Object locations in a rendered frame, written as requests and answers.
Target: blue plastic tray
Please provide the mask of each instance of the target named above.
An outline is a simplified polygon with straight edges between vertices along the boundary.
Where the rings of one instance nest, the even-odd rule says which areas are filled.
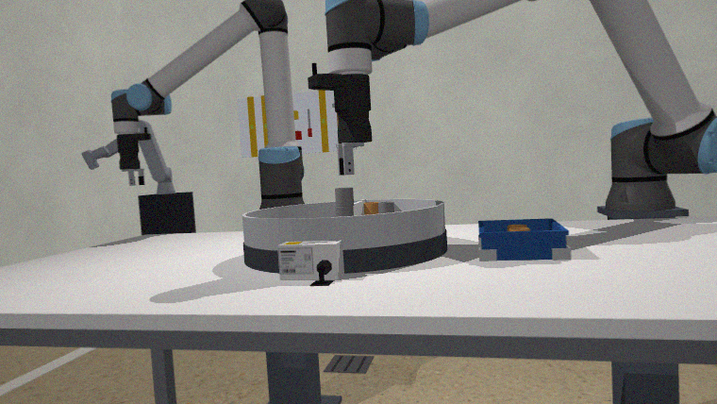
[[[496,250],[499,261],[552,260],[553,248],[566,248],[568,229],[554,219],[479,221],[480,248]],[[529,231],[508,231],[526,225]]]

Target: brown floor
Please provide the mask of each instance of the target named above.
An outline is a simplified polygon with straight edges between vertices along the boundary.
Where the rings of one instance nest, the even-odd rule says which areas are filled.
[[[0,346],[0,385],[74,351]],[[342,404],[610,403],[608,362],[376,356],[364,375],[325,373]],[[680,365],[680,402],[717,404],[717,365]],[[179,404],[267,404],[262,352],[175,351]],[[147,349],[95,349],[0,396],[0,404],[154,402]]]

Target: blue joint cap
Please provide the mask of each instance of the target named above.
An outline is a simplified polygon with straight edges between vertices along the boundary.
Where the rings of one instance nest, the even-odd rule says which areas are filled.
[[[127,90],[115,90],[112,92],[112,97],[110,99],[115,99],[121,95],[125,95],[127,93]]]
[[[146,110],[152,105],[152,91],[144,84],[135,84],[127,89],[127,103],[133,109]]]
[[[343,3],[346,3],[348,0],[326,0],[326,11],[325,14],[328,14],[329,11],[332,9],[342,5]]]
[[[702,135],[697,163],[703,173],[717,173],[717,119],[709,124],[705,134]]]
[[[413,44],[420,45],[428,36],[428,7],[426,7],[422,1],[413,0],[413,14],[416,25],[416,34],[413,37]]]
[[[172,113],[172,97],[170,95],[167,95],[164,97],[164,114],[170,114]]]
[[[258,152],[258,160],[267,164],[283,164],[301,157],[297,146],[265,147]]]
[[[627,121],[622,122],[621,124],[617,124],[612,127],[612,134],[610,135],[610,138],[614,138],[615,136],[625,132],[628,129],[632,129],[635,126],[640,126],[644,124],[652,124],[652,118],[646,118],[646,119],[636,119],[634,121]]]

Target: gray circular bin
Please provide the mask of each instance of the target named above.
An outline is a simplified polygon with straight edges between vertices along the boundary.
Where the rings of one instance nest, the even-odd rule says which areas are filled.
[[[353,216],[337,216],[335,202],[247,212],[242,216],[244,263],[278,273],[278,246],[300,241],[341,241],[344,273],[415,265],[445,254],[448,239],[442,201],[373,202],[391,202],[394,210],[363,214],[361,201],[354,204]]]

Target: floor grate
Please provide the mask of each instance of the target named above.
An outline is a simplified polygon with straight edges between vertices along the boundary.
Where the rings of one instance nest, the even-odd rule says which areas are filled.
[[[336,373],[366,373],[373,356],[336,355],[328,363],[325,372]]]

